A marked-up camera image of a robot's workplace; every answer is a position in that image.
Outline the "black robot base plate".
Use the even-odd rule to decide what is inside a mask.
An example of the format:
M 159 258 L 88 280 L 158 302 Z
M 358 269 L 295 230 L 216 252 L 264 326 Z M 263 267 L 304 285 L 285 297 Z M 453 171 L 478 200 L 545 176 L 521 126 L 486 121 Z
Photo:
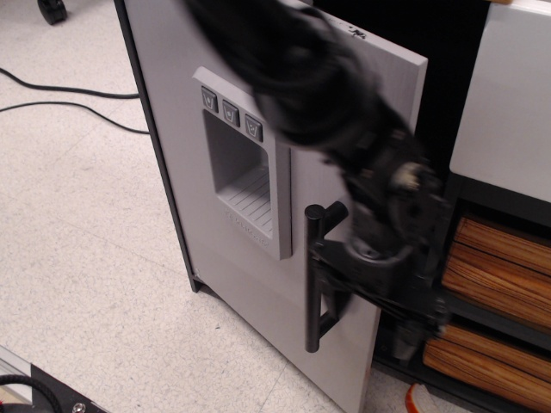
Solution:
M 23 386 L 31 391 L 26 404 L 1 402 L 2 412 L 107 412 L 102 406 L 30 365 L 30 374 L 2 373 L 1 386 Z

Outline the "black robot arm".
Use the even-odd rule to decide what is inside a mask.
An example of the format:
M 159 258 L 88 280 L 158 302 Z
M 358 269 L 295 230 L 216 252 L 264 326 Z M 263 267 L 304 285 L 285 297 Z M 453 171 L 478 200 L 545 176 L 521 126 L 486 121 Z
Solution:
M 305 210 L 306 350 L 319 349 L 356 295 L 393 316 L 393 356 L 408 362 L 449 321 L 426 267 L 447 205 L 422 146 L 316 9 L 279 1 L 185 6 L 282 141 L 322 153 L 351 198 L 351 206 Z

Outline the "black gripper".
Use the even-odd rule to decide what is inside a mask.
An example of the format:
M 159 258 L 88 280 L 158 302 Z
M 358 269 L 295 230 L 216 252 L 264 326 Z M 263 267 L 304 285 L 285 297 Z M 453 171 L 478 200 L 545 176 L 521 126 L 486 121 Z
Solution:
M 321 288 L 322 315 L 340 319 L 351 295 L 367 300 L 398 321 L 393 329 L 392 356 L 409 361 L 424 336 L 440 335 L 449 321 L 443 297 L 415 269 L 414 253 L 406 246 L 396 256 L 372 260 L 349 243 L 325 239 L 314 254 L 332 268 L 329 282 L 336 288 Z

